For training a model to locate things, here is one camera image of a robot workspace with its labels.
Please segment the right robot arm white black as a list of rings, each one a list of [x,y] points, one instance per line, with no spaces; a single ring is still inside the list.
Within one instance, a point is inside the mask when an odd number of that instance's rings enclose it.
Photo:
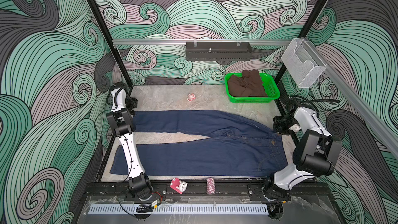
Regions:
[[[329,176],[337,164],[342,141],[334,137],[319,120],[318,100],[301,96],[289,97],[284,116],[274,117],[274,130],[279,134],[302,132],[292,163],[267,178],[262,188],[267,201],[286,201],[294,186],[319,176]]]

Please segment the dark blue denim trousers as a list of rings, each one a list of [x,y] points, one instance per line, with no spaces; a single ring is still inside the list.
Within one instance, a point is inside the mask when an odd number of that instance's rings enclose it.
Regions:
[[[149,176],[266,177],[287,166],[282,137],[267,126],[221,111],[146,111],[134,117],[141,133],[183,133],[199,140],[140,144]]]

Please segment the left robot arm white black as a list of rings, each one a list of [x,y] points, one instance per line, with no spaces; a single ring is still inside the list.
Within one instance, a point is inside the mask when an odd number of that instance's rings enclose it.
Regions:
[[[152,194],[152,186],[140,161],[133,135],[136,130],[133,109],[137,106],[137,99],[128,95],[129,87],[123,82],[111,86],[109,93],[112,107],[106,114],[106,119],[113,134],[119,139],[124,152],[129,192],[139,199],[148,199]]]

